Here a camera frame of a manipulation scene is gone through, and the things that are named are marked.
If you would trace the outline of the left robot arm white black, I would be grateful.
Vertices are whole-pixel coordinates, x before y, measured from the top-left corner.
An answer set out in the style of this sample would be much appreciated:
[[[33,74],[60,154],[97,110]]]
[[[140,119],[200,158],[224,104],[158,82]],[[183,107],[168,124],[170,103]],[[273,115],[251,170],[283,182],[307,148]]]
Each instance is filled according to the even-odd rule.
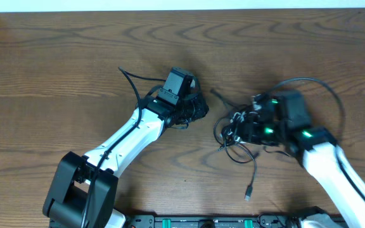
[[[68,152],[59,162],[42,213],[63,227],[123,227],[114,209],[119,177],[150,143],[169,127],[203,118],[209,107],[201,94],[139,99],[131,118],[97,148],[79,156]]]

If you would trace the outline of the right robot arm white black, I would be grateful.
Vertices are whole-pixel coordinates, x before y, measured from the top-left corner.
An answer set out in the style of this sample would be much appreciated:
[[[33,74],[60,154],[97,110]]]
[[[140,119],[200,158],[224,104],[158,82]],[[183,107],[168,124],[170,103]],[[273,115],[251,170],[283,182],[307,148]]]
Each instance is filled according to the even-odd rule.
[[[271,101],[237,111],[222,131],[224,145],[251,143],[285,147],[326,191],[349,227],[365,227],[365,182],[334,136],[313,127],[303,104]]]

